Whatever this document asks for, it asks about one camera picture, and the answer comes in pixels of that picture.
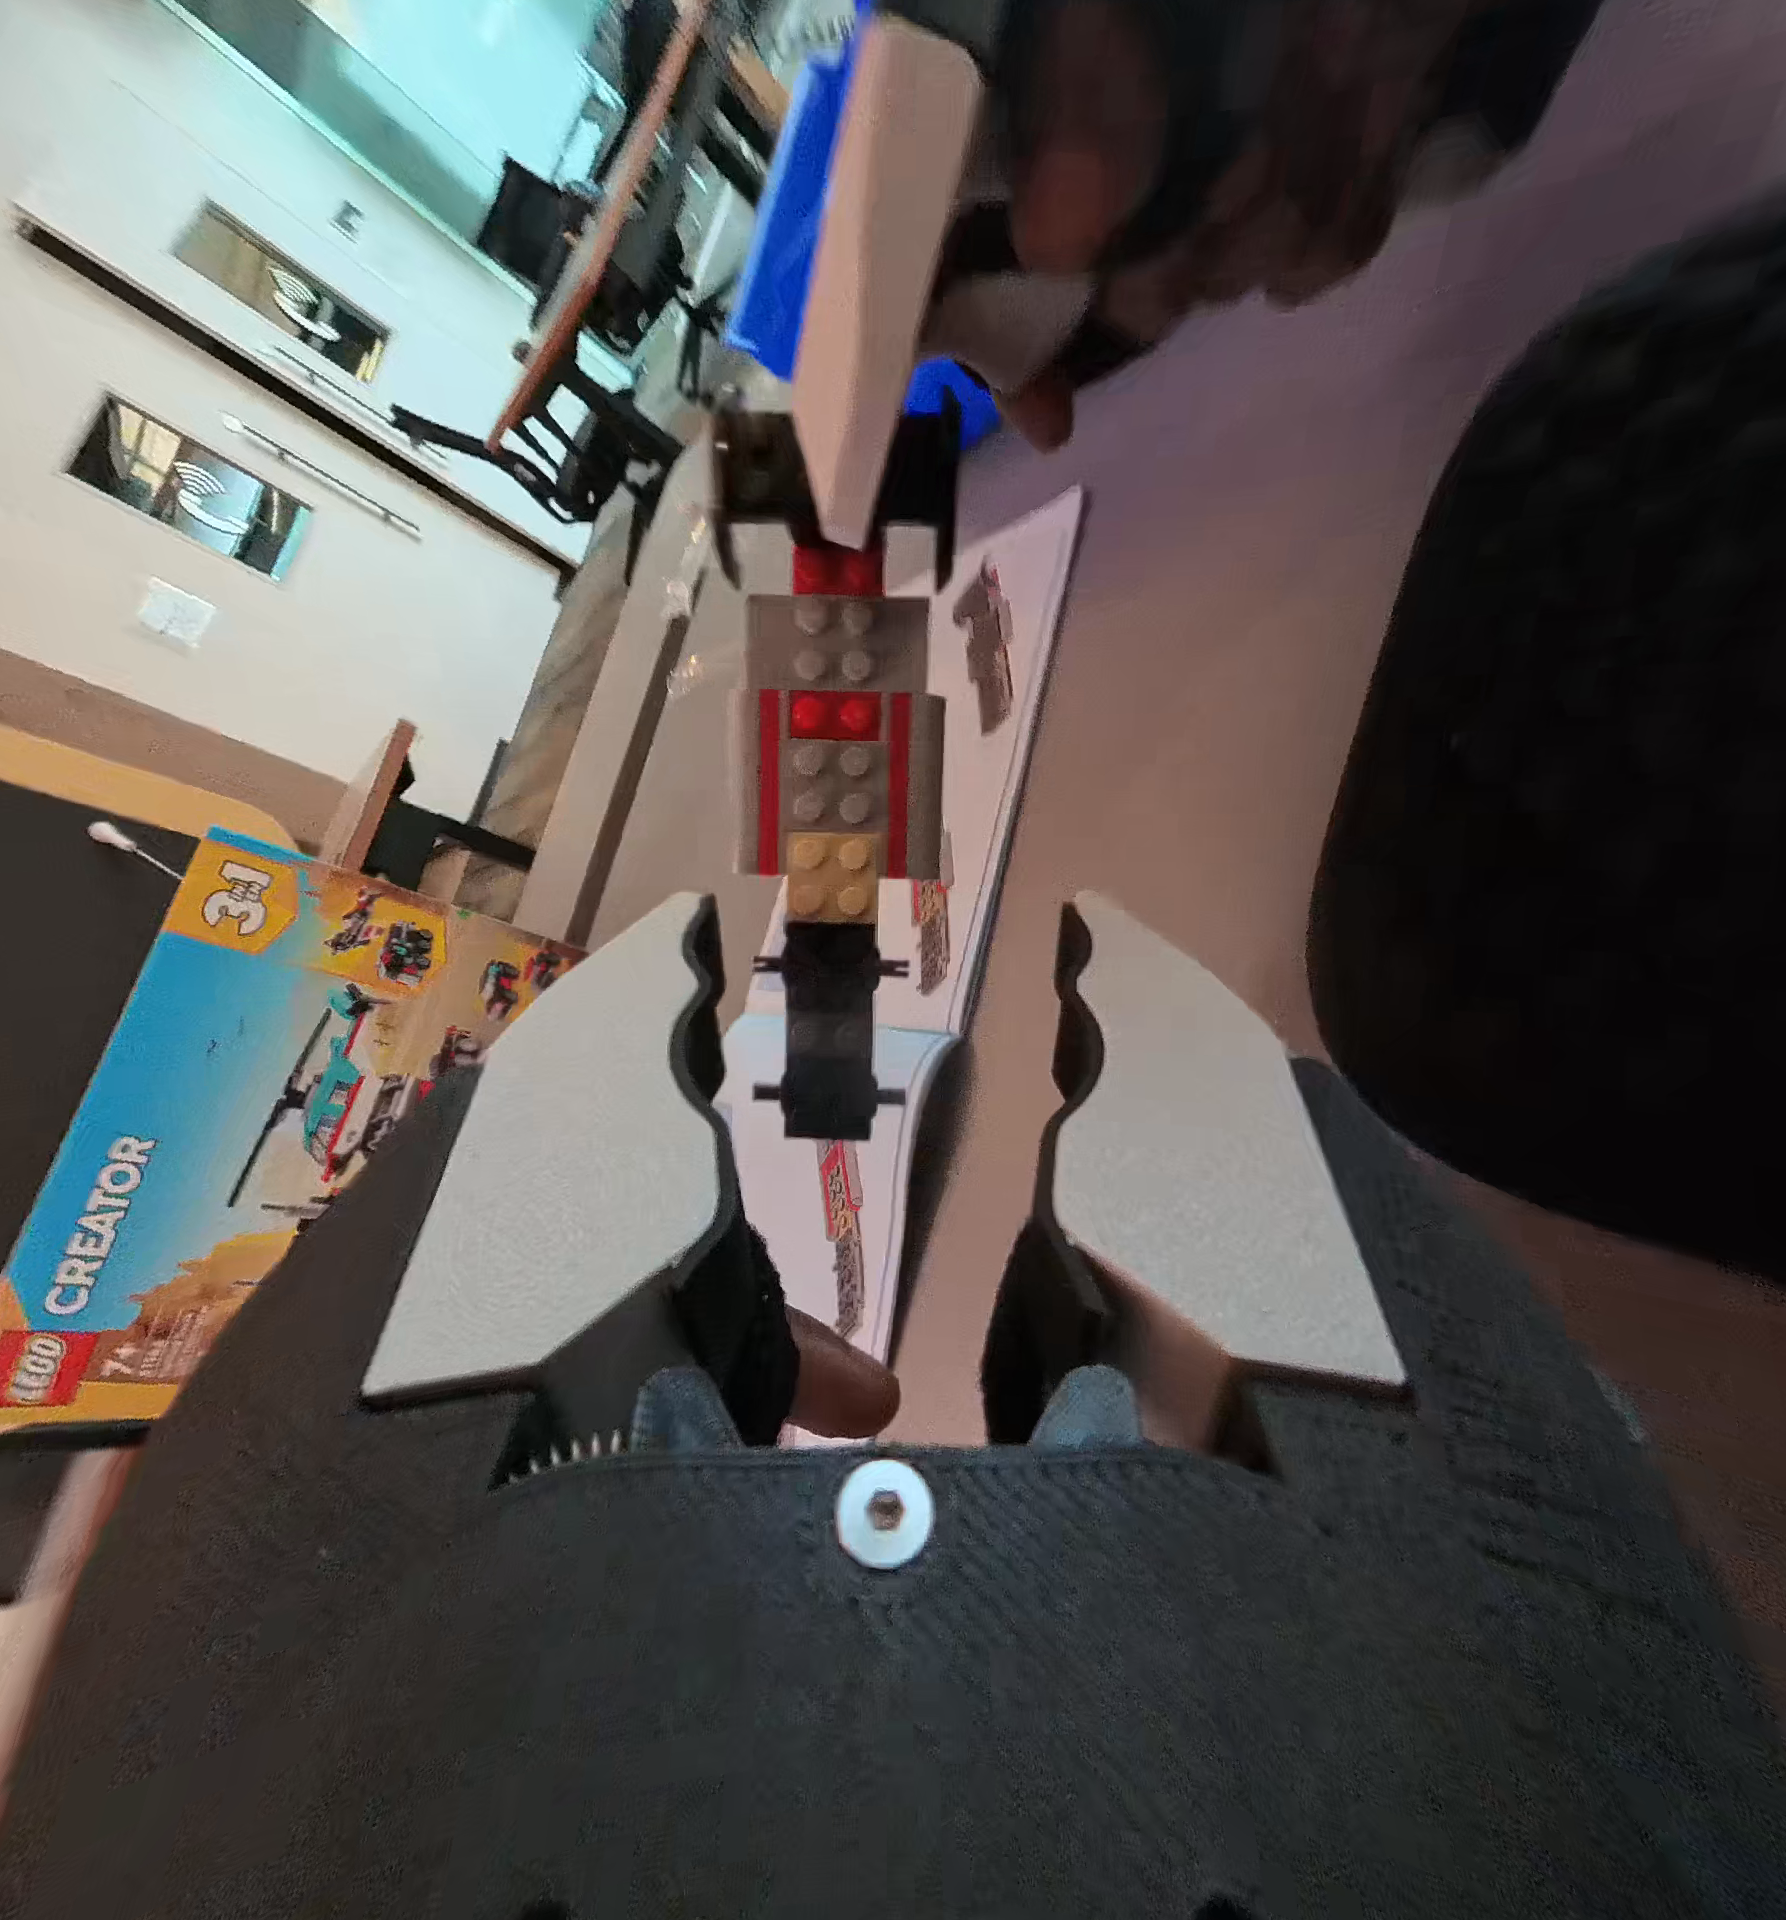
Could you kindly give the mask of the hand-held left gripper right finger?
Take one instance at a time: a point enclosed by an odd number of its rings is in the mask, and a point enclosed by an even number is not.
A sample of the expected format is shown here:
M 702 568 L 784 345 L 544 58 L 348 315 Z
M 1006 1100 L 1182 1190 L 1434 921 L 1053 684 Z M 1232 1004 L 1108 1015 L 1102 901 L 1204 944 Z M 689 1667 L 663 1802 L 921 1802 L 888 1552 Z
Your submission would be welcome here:
M 1406 1388 L 1285 1039 L 1102 891 L 1062 913 L 1045 1222 L 1139 1388 Z

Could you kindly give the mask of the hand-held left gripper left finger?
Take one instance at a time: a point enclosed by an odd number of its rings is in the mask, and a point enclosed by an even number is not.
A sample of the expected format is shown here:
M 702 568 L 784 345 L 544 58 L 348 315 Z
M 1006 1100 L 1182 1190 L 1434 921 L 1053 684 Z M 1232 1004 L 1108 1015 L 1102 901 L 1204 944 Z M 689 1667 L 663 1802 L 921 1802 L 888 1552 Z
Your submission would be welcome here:
M 713 1004 L 718 912 L 667 891 L 482 1053 L 362 1369 L 366 1408 L 541 1383 L 555 1352 L 729 1230 Z

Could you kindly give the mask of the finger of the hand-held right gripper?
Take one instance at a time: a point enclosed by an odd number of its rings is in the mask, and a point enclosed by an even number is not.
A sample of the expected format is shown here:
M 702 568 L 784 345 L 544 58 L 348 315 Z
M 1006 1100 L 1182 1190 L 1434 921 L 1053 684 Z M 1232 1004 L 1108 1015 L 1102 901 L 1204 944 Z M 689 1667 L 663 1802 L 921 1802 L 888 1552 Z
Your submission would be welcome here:
M 837 547 L 862 547 L 877 525 L 974 121 L 984 74 L 956 40 L 909 19 L 872 19 L 852 32 L 794 358 L 809 508 Z

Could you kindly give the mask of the blue plastic bin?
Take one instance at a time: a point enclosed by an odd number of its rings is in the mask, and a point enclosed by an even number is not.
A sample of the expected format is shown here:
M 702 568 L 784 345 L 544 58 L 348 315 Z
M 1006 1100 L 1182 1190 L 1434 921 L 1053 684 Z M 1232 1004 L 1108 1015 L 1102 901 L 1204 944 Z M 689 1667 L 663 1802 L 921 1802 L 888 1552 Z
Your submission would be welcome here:
M 763 194 L 755 212 L 740 279 L 735 279 L 724 341 L 773 378 L 794 378 L 796 341 L 802 341 L 809 269 L 822 246 L 829 146 L 847 105 L 847 85 L 852 85 L 847 40 L 802 58 L 781 142 L 763 175 Z M 965 194 L 956 209 L 944 250 L 936 250 L 934 304 L 944 304 L 944 291 L 974 276 L 1017 276 L 997 191 Z M 944 403 L 961 405 L 961 447 L 974 447 L 997 431 L 992 385 L 965 364 L 965 351 L 921 345 L 917 373 L 906 385 L 906 415 L 921 418 L 921 415 L 936 415 Z

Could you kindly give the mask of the red grey lego model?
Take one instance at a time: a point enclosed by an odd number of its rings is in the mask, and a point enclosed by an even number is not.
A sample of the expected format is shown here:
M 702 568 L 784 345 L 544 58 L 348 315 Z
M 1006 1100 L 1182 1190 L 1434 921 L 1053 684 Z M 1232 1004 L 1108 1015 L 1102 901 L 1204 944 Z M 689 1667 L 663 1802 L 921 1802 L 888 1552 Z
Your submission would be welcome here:
M 773 525 L 794 593 L 740 597 L 729 693 L 735 873 L 781 882 L 781 951 L 755 972 L 781 984 L 784 1136 L 872 1136 L 896 1090 L 877 1081 L 877 986 L 909 961 L 881 957 L 881 882 L 944 875 L 944 716 L 928 682 L 934 597 L 888 593 L 888 529 L 934 536 L 934 586 L 956 564 L 961 403 L 906 415 L 862 544 L 822 529 L 784 415 L 707 418 L 707 536 L 729 586 L 735 529 Z

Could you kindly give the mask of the lego set box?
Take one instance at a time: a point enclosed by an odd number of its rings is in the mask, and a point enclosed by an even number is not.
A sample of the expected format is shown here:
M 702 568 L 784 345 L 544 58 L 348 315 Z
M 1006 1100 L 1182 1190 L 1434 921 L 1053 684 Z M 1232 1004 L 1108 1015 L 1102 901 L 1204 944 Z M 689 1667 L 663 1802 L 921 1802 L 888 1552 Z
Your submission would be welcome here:
M 582 951 L 206 833 L 0 1269 L 0 1430 L 148 1424 Z

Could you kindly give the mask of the person's left hand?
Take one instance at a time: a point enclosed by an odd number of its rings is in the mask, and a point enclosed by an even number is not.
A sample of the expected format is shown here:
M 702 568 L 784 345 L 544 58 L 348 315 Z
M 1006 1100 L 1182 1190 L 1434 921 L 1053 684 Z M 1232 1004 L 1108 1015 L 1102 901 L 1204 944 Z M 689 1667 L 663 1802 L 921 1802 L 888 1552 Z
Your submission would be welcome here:
M 847 1443 L 877 1441 L 896 1416 L 896 1374 L 796 1305 L 784 1305 L 784 1328 L 796 1352 L 784 1430 Z

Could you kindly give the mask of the orange edged office desk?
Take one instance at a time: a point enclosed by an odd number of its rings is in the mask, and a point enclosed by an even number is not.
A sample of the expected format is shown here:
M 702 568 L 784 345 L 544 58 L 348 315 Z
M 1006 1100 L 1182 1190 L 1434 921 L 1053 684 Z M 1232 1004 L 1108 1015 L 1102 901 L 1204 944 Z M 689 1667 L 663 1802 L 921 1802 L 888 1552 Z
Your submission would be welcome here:
M 629 291 L 649 291 L 663 237 L 684 194 L 684 166 L 702 146 L 718 95 L 718 58 L 724 58 L 724 12 L 713 0 L 683 0 L 650 85 L 615 152 L 604 194 L 582 226 L 564 276 L 529 328 L 529 358 L 516 364 L 516 385 L 496 424 L 484 431 L 484 453 L 544 405 L 555 385 L 568 385 L 564 364 L 575 366 L 575 341 L 592 317 L 592 304 L 606 287 L 606 269 Z

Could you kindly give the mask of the black office chair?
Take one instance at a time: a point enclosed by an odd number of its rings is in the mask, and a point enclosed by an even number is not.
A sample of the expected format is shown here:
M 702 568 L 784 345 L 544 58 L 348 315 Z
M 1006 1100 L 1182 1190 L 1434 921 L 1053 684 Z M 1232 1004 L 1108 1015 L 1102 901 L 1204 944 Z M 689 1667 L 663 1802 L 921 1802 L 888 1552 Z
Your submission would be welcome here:
M 554 182 L 514 154 L 504 160 L 496 203 L 475 237 L 475 246 L 534 291 L 529 328 L 544 325 L 544 307 L 564 287 L 568 257 L 582 250 L 588 227 L 604 212 L 599 182 Z M 588 304 L 582 328 L 599 335 L 618 364 L 629 364 L 649 328 L 684 287 L 684 246 L 683 227 L 650 227 L 649 209 L 635 203 L 604 279 Z
M 522 403 L 514 431 L 464 435 L 412 405 L 385 415 L 412 447 L 439 447 L 506 473 L 544 517 L 599 525 L 599 514 L 623 493 L 629 544 L 649 536 L 683 440 L 660 431 L 629 390 L 599 385 L 575 351 L 564 351 L 541 390 Z

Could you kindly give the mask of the open instruction booklet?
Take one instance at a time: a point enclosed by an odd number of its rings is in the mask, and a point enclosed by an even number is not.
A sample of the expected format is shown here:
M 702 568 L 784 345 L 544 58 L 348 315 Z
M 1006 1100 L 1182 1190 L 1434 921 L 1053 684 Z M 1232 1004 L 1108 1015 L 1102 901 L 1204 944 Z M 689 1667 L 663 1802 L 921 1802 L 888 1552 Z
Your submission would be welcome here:
M 944 1090 L 972 1034 L 992 913 L 1017 844 L 1045 684 L 1064 620 L 1080 493 L 974 544 L 934 597 L 928 682 L 944 716 L 944 875 L 881 882 L 881 957 L 909 961 L 877 986 L 877 1081 L 896 1090 L 861 1146 L 784 1136 L 781 1103 L 755 1100 L 781 1075 L 781 984 L 750 984 L 724 1053 L 740 1207 L 763 1234 L 784 1301 L 847 1346 L 888 1354 L 896 1328 L 906 1237 L 928 1163 L 944 1146 Z M 781 882 L 757 957 L 781 951 Z

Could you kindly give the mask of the wooden panel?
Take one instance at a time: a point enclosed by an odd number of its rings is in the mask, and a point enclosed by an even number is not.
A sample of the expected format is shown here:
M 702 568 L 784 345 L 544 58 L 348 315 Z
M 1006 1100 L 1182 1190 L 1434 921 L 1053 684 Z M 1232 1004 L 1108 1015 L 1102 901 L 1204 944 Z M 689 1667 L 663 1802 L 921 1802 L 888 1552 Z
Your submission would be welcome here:
M 418 725 L 398 719 L 385 730 L 385 745 L 366 754 L 366 766 L 348 783 L 348 790 L 322 828 L 322 844 L 316 844 L 322 865 L 339 865 L 339 873 L 366 865 L 373 835 L 385 828 L 385 807 L 398 806 L 398 786 L 409 774 L 412 735 L 418 735 Z

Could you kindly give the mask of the black table mat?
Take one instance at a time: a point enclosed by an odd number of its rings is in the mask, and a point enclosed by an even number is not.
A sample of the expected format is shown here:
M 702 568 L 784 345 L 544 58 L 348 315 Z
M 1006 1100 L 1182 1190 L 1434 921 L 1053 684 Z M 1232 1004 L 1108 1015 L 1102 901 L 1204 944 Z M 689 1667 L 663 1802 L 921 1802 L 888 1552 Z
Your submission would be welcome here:
M 187 855 L 193 833 L 0 783 L 0 1261 Z

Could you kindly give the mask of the black textured cloth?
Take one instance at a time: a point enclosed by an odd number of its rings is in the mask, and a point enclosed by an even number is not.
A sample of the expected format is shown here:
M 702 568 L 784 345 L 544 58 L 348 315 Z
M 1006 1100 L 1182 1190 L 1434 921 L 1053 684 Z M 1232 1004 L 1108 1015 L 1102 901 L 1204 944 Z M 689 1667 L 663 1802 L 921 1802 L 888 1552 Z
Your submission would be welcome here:
M 1303 975 L 1340 1075 L 1442 1165 L 1786 1283 L 1786 182 L 1481 396 Z

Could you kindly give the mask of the wall handrail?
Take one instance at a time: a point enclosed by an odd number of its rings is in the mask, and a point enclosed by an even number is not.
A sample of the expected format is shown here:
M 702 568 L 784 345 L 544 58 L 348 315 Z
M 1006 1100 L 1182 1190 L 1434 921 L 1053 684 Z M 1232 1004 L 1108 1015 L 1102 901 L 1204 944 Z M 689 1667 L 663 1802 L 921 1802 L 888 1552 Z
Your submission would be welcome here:
M 237 415 L 219 415 L 219 424 L 223 424 L 233 440 L 245 440 L 248 453 L 263 453 L 266 466 L 280 466 L 280 468 L 311 478 L 316 493 L 328 493 L 328 495 L 362 508 L 366 517 L 392 525 L 400 544 L 424 544 L 424 525 L 418 525 L 418 517 L 398 514 L 392 500 L 378 500 L 373 493 L 352 488 L 348 473 L 311 466 L 306 453 L 271 440 L 266 431 L 245 424 Z

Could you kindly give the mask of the wall window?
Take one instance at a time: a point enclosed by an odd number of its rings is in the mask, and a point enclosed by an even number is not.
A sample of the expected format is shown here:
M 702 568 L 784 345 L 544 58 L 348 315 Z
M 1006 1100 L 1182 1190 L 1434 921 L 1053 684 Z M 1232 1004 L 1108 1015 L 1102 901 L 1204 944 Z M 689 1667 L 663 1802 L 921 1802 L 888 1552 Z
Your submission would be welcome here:
M 289 573 L 311 525 L 306 500 L 120 396 L 94 403 L 62 468 L 263 583 Z
M 206 203 L 184 226 L 170 257 L 284 328 L 300 351 L 322 358 L 359 385 L 373 385 L 392 328 L 352 307 L 328 279 L 284 257 L 271 242 L 245 227 L 233 212 Z

